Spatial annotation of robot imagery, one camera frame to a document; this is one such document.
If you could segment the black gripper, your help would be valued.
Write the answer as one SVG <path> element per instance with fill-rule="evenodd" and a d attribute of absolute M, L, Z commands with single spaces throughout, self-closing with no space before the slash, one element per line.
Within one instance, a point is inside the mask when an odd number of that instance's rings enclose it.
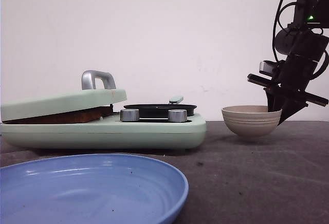
<path fill-rule="evenodd" d="M 309 82 L 324 72 L 322 68 L 315 72 L 317 61 L 293 55 L 279 61 L 278 64 L 278 71 L 274 77 L 266 79 L 250 73 L 247 81 L 267 88 L 264 90 L 268 111 L 282 110 L 279 125 L 308 107 L 305 101 L 321 106 L 328 105 L 327 99 L 305 91 Z"/>

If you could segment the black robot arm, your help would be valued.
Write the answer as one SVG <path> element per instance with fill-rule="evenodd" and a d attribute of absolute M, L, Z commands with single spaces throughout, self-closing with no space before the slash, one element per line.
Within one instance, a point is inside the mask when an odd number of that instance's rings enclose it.
<path fill-rule="evenodd" d="M 249 74 L 248 82 L 264 87 L 268 112 L 281 113 L 278 124 L 284 122 L 308 103 L 328 105 L 328 99 L 305 91 L 309 82 L 328 67 L 328 37 L 313 29 L 328 28 L 328 0 L 296 0 L 279 5 L 274 25 L 279 25 L 281 13 L 294 6 L 294 19 L 279 32 L 272 33 L 274 54 L 286 55 L 285 60 L 262 61 L 260 75 Z"/>

